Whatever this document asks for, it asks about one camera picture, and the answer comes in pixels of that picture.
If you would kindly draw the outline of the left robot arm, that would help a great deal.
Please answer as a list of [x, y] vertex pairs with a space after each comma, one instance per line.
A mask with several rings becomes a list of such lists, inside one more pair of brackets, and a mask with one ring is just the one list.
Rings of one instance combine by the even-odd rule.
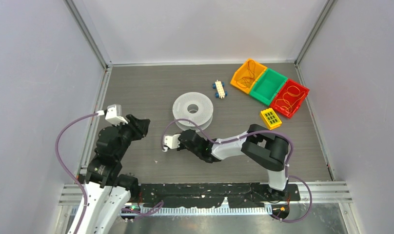
[[121, 161], [133, 141], [147, 136], [150, 120], [110, 111], [98, 114], [110, 126], [98, 135], [95, 156], [88, 164], [85, 183], [80, 186], [82, 200], [70, 234], [108, 233], [125, 203], [136, 201], [140, 194], [138, 179], [120, 174]]

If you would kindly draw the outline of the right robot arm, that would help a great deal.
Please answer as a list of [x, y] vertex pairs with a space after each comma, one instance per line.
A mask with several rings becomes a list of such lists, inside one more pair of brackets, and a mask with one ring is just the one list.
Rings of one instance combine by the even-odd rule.
[[224, 139], [201, 137], [195, 130], [183, 131], [176, 138], [178, 150], [186, 149], [207, 163], [247, 156], [267, 170], [271, 198], [281, 200], [288, 194], [287, 164], [294, 146], [285, 135], [252, 124], [246, 132]]

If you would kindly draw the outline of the clear plastic cable spool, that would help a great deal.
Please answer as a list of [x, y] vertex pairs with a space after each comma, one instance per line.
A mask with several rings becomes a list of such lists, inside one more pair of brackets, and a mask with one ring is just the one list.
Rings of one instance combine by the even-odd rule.
[[213, 120], [214, 106], [204, 94], [188, 92], [179, 96], [172, 107], [174, 119], [186, 119], [205, 130]]

